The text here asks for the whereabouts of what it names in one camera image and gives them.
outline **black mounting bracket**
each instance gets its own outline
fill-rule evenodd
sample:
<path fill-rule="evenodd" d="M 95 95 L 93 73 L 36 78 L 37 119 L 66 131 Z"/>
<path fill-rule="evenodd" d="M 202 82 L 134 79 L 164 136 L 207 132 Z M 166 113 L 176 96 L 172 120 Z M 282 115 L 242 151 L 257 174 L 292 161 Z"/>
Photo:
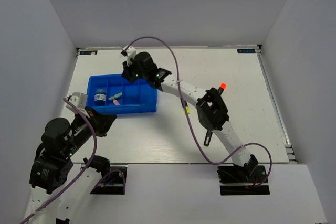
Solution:
<path fill-rule="evenodd" d="M 228 109 L 215 88 L 206 90 L 206 94 L 197 99 L 196 108 L 200 124 L 208 131 L 221 131 L 223 124 L 229 121 Z"/>
<path fill-rule="evenodd" d="M 154 89 L 162 90 L 161 83 L 170 71 L 158 68 L 148 52 L 140 52 L 131 59 L 132 64 L 127 66 L 127 62 L 123 62 L 124 71 L 121 77 L 127 79 L 130 83 L 138 79 L 144 79 Z"/>

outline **wire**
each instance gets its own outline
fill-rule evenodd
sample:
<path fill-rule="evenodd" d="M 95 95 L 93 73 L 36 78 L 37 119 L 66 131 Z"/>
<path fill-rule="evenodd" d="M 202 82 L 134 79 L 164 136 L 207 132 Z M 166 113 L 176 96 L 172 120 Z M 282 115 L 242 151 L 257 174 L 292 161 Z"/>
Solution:
<path fill-rule="evenodd" d="M 115 172 L 118 172 L 121 174 L 122 176 L 122 181 L 123 181 L 123 192 L 125 194 L 125 187 L 126 187 L 126 180 L 125 180 L 125 175 L 122 171 L 118 170 L 118 169 L 114 169 L 114 170 L 111 170 L 109 171 L 108 173 L 106 173 L 97 183 L 96 185 L 94 186 L 93 189 L 95 189 L 102 181 L 104 181 L 104 179 L 108 178 L 112 173 L 115 173 Z"/>
<path fill-rule="evenodd" d="M 174 61 L 175 61 L 175 66 L 176 66 L 176 82 L 177 82 L 177 89 L 178 89 L 178 94 L 180 96 L 180 99 L 182 101 L 182 107 L 184 109 L 184 111 L 186 111 L 186 107 L 185 107 L 185 100 L 183 98 L 183 95 L 182 95 L 182 91 L 181 91 L 181 85 L 180 85 L 180 71 L 179 71 L 179 64 L 177 63 L 177 58 L 173 52 L 173 50 L 170 48 L 170 46 L 168 46 L 163 40 L 159 39 L 159 38 L 156 38 L 156 37 L 153 37 L 153 36 L 144 36 L 144 37 L 140 37 L 140 38 L 137 38 L 135 39 L 134 41 L 132 41 L 131 43 L 129 43 L 126 48 L 123 50 L 123 51 L 127 51 L 127 49 L 132 46 L 135 42 L 137 42 L 138 40 L 141 40 L 141 39 L 154 39 L 154 40 L 157 40 L 159 42 L 161 42 L 168 50 L 169 52 L 172 54 L 173 58 L 174 58 Z M 187 118 L 187 121 L 188 121 L 188 125 L 189 125 L 189 129 L 190 129 L 190 132 L 191 132 L 191 135 L 193 136 L 193 139 L 197 145 L 197 148 L 199 149 L 199 151 L 201 152 L 201 155 L 205 158 L 205 160 L 207 160 L 210 164 L 212 165 L 222 165 L 223 163 L 225 163 L 226 161 L 228 161 L 238 150 L 240 150 L 241 148 L 243 147 L 246 147 L 246 146 L 249 146 L 249 145 L 258 145 L 260 147 L 262 147 L 268 154 L 269 156 L 269 170 L 268 170 L 268 173 L 265 177 L 265 179 L 260 182 L 258 185 L 256 185 L 255 187 L 258 187 L 260 185 L 262 185 L 268 178 L 268 176 L 270 175 L 271 173 L 271 170 L 272 170 L 272 157 L 271 157 L 271 154 L 269 152 L 269 150 L 263 146 L 262 144 L 259 144 L 259 143 L 248 143 L 248 144 L 244 144 L 243 146 L 240 146 L 240 147 L 237 147 L 236 149 L 234 149 L 224 160 L 220 161 L 220 162 L 212 162 L 207 156 L 206 154 L 204 153 L 204 151 L 202 150 L 200 144 L 198 143 L 198 140 L 196 138 L 196 135 L 195 135 L 195 132 L 194 132 L 194 129 L 193 129 L 193 126 L 191 124 L 191 120 L 189 118 L 189 115 L 188 113 L 186 112 L 185 113 L 185 116 Z"/>
<path fill-rule="evenodd" d="M 42 203 L 42 205 L 40 207 L 38 207 L 35 212 L 31 213 L 30 215 L 28 215 L 20 224 L 24 224 L 27 221 L 30 220 L 31 217 L 33 217 L 35 215 L 36 212 L 41 211 L 42 209 L 46 208 L 49 204 L 51 204 L 52 202 L 54 202 L 58 197 L 60 197 L 70 186 L 73 185 L 73 183 L 75 183 L 75 181 L 78 180 L 78 178 L 85 172 L 85 170 L 89 167 L 89 165 L 91 164 L 95 154 L 96 154 L 96 150 L 97 150 L 97 136 L 95 133 L 95 130 L 93 129 L 91 123 L 89 122 L 89 120 L 86 118 L 86 116 L 76 107 L 74 106 L 71 102 L 69 102 L 66 98 L 63 98 L 63 101 L 65 101 L 66 104 L 68 104 L 69 106 L 71 106 L 79 115 L 81 118 L 83 118 L 83 120 L 86 122 L 86 124 L 88 125 L 91 134 L 93 136 L 93 142 L 94 142 L 94 146 L 93 146 L 93 151 L 91 154 L 91 157 L 89 158 L 89 160 L 87 161 L 86 165 L 84 166 L 84 168 L 82 170 L 80 170 L 80 172 L 77 174 L 77 176 L 69 182 L 68 185 L 66 185 L 58 194 L 56 194 L 55 196 L 53 196 L 53 198 L 45 201 L 44 203 Z"/>
<path fill-rule="evenodd" d="M 218 173 L 224 173 L 225 175 L 229 176 L 230 178 L 232 178 L 235 182 L 238 183 L 244 183 L 243 181 L 238 180 L 237 178 L 235 178 L 232 174 L 228 173 L 225 170 L 219 170 Z"/>
<path fill-rule="evenodd" d="M 114 179 L 111 179 L 110 181 L 106 182 L 104 185 L 106 186 L 106 185 L 112 183 L 113 181 L 114 181 Z"/>

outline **gray wall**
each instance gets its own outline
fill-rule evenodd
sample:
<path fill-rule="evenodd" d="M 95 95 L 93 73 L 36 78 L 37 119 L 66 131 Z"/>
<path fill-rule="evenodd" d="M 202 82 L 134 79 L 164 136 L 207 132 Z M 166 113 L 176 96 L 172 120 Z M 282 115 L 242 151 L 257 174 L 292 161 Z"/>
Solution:
<path fill-rule="evenodd" d="M 336 0 L 287 0 L 263 60 L 299 161 L 336 223 Z"/>
<path fill-rule="evenodd" d="M 0 223 L 19 223 L 35 149 L 60 113 L 76 50 L 49 0 L 0 0 Z"/>
<path fill-rule="evenodd" d="M 285 1 L 51 0 L 77 47 L 124 46 L 144 35 L 173 46 L 260 44 Z"/>

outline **blue plastic tray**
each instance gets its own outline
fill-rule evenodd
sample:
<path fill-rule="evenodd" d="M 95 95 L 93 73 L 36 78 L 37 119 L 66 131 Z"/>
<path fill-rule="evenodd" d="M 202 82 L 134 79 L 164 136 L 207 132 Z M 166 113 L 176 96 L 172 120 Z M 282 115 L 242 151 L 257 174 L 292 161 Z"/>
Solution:
<path fill-rule="evenodd" d="M 105 106 L 95 106 L 94 97 L 97 89 L 106 91 Z M 122 92 L 118 99 L 120 105 L 108 100 L 111 96 Z M 91 76 L 88 84 L 88 100 L 86 106 L 93 107 L 101 114 L 126 114 L 155 112 L 158 91 L 149 86 L 145 80 L 139 79 L 130 84 L 121 74 Z"/>

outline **orange tip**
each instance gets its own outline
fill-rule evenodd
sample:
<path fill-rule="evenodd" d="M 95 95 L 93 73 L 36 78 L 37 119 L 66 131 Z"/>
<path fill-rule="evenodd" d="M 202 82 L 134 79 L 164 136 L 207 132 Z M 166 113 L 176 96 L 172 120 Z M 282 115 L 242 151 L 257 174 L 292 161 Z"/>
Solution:
<path fill-rule="evenodd" d="M 221 87 L 222 89 L 226 89 L 226 84 L 225 84 L 225 83 L 222 83 L 222 84 L 220 85 L 220 87 Z"/>

